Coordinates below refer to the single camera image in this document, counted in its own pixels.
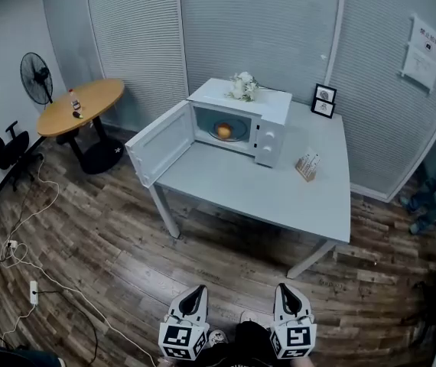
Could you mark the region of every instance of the black office chair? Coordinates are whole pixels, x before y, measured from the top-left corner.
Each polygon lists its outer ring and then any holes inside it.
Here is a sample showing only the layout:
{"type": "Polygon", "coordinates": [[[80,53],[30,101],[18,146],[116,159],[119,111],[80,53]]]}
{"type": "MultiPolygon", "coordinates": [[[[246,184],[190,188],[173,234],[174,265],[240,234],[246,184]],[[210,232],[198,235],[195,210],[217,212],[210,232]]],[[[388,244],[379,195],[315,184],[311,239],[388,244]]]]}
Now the black office chair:
{"type": "Polygon", "coordinates": [[[34,180],[33,175],[28,171],[28,166],[30,163],[36,161],[36,159],[43,158],[41,154],[25,154],[29,145],[29,134],[24,131],[16,135],[14,126],[17,123],[17,121],[14,121],[5,130],[6,132],[10,132],[12,136],[12,140],[9,143],[5,144],[0,138],[0,168],[7,170],[10,166],[14,166],[11,172],[11,176],[14,178],[12,182],[12,189],[14,191],[17,190],[16,184],[23,172],[30,177],[31,181],[34,180]]]}

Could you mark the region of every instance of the power strip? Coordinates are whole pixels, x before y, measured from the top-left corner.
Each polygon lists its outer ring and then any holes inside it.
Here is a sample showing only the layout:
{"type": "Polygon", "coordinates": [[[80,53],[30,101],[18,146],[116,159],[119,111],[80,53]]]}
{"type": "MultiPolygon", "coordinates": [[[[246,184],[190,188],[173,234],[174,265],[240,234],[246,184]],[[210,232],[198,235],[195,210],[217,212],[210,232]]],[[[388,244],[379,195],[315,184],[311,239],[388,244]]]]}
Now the power strip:
{"type": "Polygon", "coordinates": [[[11,251],[12,250],[15,250],[15,249],[17,249],[18,248],[18,241],[10,241],[8,244],[7,244],[7,246],[9,247],[9,248],[11,248],[11,251]]]}
{"type": "Polygon", "coordinates": [[[37,281],[31,280],[29,282],[29,300],[33,306],[37,306],[37,281]]]}

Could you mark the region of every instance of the paper sign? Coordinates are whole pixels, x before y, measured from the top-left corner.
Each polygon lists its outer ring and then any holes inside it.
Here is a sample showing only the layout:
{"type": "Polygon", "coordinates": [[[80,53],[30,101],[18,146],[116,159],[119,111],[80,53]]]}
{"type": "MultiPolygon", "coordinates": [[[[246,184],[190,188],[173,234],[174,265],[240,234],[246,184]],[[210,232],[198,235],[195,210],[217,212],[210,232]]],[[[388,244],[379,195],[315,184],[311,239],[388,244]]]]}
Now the paper sign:
{"type": "Polygon", "coordinates": [[[436,31],[414,15],[410,44],[436,62],[436,31]]]}
{"type": "Polygon", "coordinates": [[[410,45],[402,70],[403,75],[410,76],[432,91],[436,80],[436,62],[417,47],[410,45]]]}
{"type": "Polygon", "coordinates": [[[402,76],[410,76],[431,92],[436,80],[436,31],[417,15],[413,16],[413,21],[402,76]]]}

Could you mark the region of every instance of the table pedestal base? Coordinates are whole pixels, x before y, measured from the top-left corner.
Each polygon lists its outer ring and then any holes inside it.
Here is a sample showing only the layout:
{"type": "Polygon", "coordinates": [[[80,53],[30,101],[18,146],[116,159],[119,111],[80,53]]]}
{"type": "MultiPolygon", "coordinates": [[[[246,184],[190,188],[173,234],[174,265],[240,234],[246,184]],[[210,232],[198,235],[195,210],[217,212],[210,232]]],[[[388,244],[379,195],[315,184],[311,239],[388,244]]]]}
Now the table pedestal base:
{"type": "Polygon", "coordinates": [[[87,174],[99,174],[109,170],[118,163],[124,152],[124,146],[114,138],[100,141],[89,148],[80,162],[87,174]]]}
{"type": "Polygon", "coordinates": [[[121,156],[123,156],[125,147],[120,141],[109,138],[106,135],[99,117],[94,118],[93,122],[97,134],[101,139],[99,143],[92,145],[84,154],[73,136],[68,138],[68,142],[70,147],[72,147],[73,153],[77,156],[84,173],[100,174],[118,163],[121,156]]]}

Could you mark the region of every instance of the electric fan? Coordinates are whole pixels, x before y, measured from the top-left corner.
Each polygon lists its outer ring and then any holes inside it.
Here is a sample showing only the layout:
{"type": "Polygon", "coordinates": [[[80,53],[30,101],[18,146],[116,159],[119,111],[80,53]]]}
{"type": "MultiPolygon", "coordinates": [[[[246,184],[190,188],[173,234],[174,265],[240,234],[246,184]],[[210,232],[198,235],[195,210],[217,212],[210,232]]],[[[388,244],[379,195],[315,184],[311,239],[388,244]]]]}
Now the electric fan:
{"type": "Polygon", "coordinates": [[[51,73],[44,60],[36,53],[26,53],[21,60],[21,81],[26,93],[36,103],[53,103],[53,82],[51,73]]]}

